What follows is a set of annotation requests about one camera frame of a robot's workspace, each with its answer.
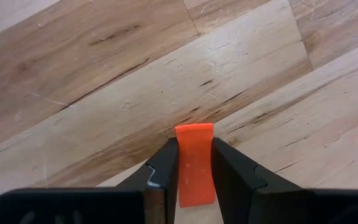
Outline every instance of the floor plank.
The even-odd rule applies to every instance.
[[[0,0],[0,31],[34,15],[59,0]]]
[[[290,0],[314,68],[358,47],[358,1]]]
[[[214,129],[302,187],[358,188],[358,48],[218,121]],[[115,186],[140,165],[98,186]],[[175,223],[223,221],[215,201],[177,205]]]
[[[39,12],[0,34],[0,142],[197,36],[182,0],[67,0]]]
[[[207,34],[270,0],[184,0],[200,34]]]
[[[0,143],[0,193],[95,186],[174,125],[218,121],[310,70],[289,2],[271,1]]]

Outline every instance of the wooden floor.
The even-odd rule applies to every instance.
[[[115,185],[199,122],[300,186],[358,188],[358,1],[23,0],[0,31],[0,193]]]

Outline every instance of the orange clamp pad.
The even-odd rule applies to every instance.
[[[213,124],[186,124],[175,127],[179,142],[180,207],[206,205],[215,201],[211,171]]]

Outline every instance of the clamp jaw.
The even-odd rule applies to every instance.
[[[116,187],[12,190],[0,195],[0,223],[171,224],[178,164],[171,138]],[[225,224],[358,223],[358,190],[303,189],[219,138],[211,168]]]

